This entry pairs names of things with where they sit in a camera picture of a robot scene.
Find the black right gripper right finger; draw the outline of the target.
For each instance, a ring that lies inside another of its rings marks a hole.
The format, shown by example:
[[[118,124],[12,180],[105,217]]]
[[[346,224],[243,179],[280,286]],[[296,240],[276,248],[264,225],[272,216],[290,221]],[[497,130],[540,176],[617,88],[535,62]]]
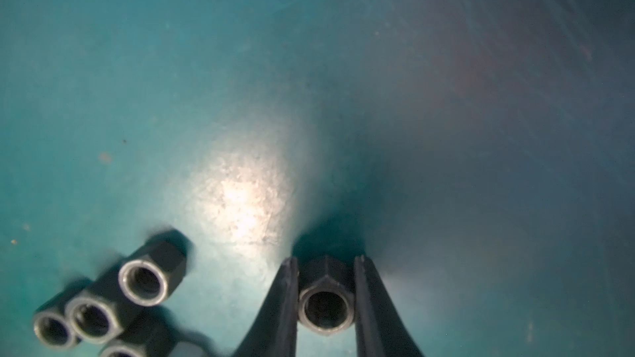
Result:
[[[357,256],[355,330],[357,355],[423,357],[403,324],[372,259]]]

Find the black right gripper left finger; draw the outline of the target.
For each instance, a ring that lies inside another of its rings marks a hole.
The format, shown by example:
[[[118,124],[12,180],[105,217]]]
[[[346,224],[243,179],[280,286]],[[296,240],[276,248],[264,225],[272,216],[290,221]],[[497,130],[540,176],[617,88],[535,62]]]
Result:
[[[295,357],[299,320],[299,266],[286,258],[234,356]]]

